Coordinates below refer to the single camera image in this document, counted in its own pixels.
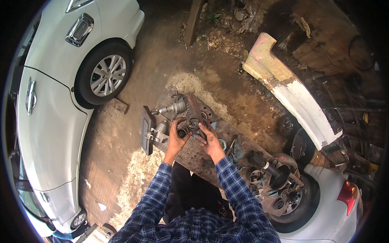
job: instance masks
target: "green plant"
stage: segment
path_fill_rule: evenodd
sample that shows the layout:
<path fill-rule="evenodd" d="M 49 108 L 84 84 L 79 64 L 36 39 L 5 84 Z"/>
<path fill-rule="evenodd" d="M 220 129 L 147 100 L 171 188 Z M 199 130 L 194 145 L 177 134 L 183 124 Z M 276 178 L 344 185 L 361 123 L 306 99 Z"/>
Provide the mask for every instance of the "green plant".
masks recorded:
<path fill-rule="evenodd" d="M 220 24 L 220 18 L 221 14 L 211 14 L 207 17 L 207 24 L 214 22 L 216 25 Z"/>

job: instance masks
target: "wooden beam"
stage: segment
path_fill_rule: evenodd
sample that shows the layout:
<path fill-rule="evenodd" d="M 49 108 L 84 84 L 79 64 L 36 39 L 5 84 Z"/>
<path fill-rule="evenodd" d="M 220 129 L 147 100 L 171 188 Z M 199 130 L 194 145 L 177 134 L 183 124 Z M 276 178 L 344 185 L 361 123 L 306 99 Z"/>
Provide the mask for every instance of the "wooden beam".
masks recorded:
<path fill-rule="evenodd" d="M 195 32 L 198 19 L 200 18 L 201 10 L 203 9 L 205 0 L 193 0 L 191 11 L 189 12 L 188 24 L 185 31 L 184 43 L 188 46 L 193 44 L 195 40 Z"/>

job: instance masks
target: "tire rim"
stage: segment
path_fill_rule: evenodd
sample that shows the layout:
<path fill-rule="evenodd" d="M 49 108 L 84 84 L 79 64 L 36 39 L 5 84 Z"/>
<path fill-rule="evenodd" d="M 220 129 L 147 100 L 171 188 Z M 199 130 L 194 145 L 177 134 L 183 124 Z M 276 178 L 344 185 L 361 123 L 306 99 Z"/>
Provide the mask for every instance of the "tire rim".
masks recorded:
<path fill-rule="evenodd" d="M 120 55 L 110 55 L 96 65 L 91 76 L 92 92 L 100 97 L 112 94 L 126 75 L 126 61 Z"/>
<path fill-rule="evenodd" d="M 74 226 L 79 226 L 82 222 L 85 221 L 86 214 L 82 213 L 77 216 L 77 218 L 74 219 L 73 224 Z"/>
<path fill-rule="evenodd" d="M 297 208 L 297 206 L 300 204 L 302 196 L 303 196 L 303 194 L 300 191 L 298 194 L 298 199 L 296 201 L 292 202 L 292 205 L 289 206 L 286 209 L 286 211 L 282 213 L 282 215 L 290 214 L 291 212 L 293 212 Z"/>

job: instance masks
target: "workbench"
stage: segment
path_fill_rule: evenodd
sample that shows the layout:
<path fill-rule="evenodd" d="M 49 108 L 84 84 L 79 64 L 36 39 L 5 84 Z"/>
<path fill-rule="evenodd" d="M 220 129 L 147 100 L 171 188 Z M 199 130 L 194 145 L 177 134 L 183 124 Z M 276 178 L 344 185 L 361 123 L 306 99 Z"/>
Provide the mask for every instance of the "workbench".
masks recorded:
<path fill-rule="evenodd" d="M 167 107 L 171 103 L 173 103 L 173 99 L 171 96 L 175 93 L 177 90 L 173 86 L 169 86 L 164 93 L 159 97 L 157 100 L 157 105 L 155 109 L 160 109 L 163 107 Z M 174 120 L 178 117 L 185 116 L 185 113 L 182 114 L 174 114 L 173 112 L 165 113 L 164 116 L 167 118 Z M 156 123 L 160 123 L 166 119 L 163 115 L 159 114 L 156 115 Z M 239 160 L 238 167 L 242 168 L 239 171 L 239 174 L 242 176 L 242 178 L 246 181 L 246 183 L 249 185 L 249 181 L 246 179 L 246 173 L 247 171 L 252 168 L 252 166 L 248 163 L 246 155 L 251 151 L 254 150 L 256 152 L 261 151 L 264 154 L 264 157 L 267 161 L 273 161 L 274 157 L 271 156 L 268 152 L 266 152 L 263 148 L 261 148 L 258 144 L 256 144 L 254 141 L 249 139 L 248 137 L 244 136 L 242 133 L 239 132 L 237 128 L 232 126 L 231 124 L 225 122 L 221 117 L 219 117 L 217 114 L 215 114 L 215 122 L 216 122 L 216 135 L 219 139 L 223 139 L 227 143 L 227 148 L 231 145 L 231 142 L 233 141 L 233 137 L 235 135 L 238 136 L 238 143 L 242 147 L 244 157 Z M 160 149 L 163 152 L 167 151 L 169 142 L 166 141 L 165 143 L 157 143 L 154 142 L 154 146 Z M 211 160 L 210 156 L 207 155 L 203 149 L 198 145 L 193 136 L 189 138 L 189 140 L 186 142 L 184 148 L 178 153 L 178 155 L 175 158 L 175 161 L 183 165 L 185 168 L 189 169 L 196 175 L 202 177 L 206 181 L 214 184 L 215 186 L 222 188 L 220 186 L 220 183 L 217 179 L 216 171 L 213 168 L 205 168 L 203 166 L 203 160 Z M 263 186 L 262 194 L 268 193 L 269 191 L 272 191 L 272 189 L 268 186 L 270 181 L 270 176 L 268 175 L 266 177 L 266 183 Z M 273 212 L 274 214 L 277 214 L 274 212 L 273 205 L 277 201 L 276 197 L 270 197 L 265 196 L 262 201 L 262 206 L 265 212 Z"/>

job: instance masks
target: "white car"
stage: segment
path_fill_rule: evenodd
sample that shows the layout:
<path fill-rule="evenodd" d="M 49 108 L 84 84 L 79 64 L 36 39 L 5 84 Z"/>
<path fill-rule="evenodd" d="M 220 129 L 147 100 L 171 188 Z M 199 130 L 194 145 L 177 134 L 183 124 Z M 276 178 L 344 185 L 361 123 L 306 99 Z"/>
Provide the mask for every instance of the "white car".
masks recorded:
<path fill-rule="evenodd" d="M 304 172 L 316 182 L 311 183 L 312 201 L 296 210 L 286 212 L 270 221 L 282 243 L 347 243 L 355 234 L 363 215 L 363 203 L 358 186 L 332 168 L 307 164 Z M 292 221 L 293 213 L 301 210 L 304 216 Z"/>
<path fill-rule="evenodd" d="M 94 106 L 129 79 L 143 21 L 136 0 L 52 0 L 22 43 L 12 78 L 20 152 L 39 203 L 62 233 L 86 219 L 78 200 L 86 128 Z"/>

